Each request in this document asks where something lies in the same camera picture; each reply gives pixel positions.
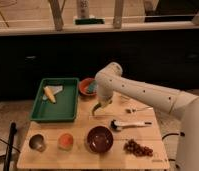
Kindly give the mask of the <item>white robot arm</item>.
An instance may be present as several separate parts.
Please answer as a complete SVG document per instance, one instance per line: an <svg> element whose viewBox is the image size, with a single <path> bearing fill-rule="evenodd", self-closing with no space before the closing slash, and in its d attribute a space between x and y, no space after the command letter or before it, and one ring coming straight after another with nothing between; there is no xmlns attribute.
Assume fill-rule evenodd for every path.
<svg viewBox="0 0 199 171"><path fill-rule="evenodd" d="M98 103L107 106L116 91L181 121L175 171L199 171L199 96L186 91L135 81L122 76L111 62L95 75Z"/></svg>

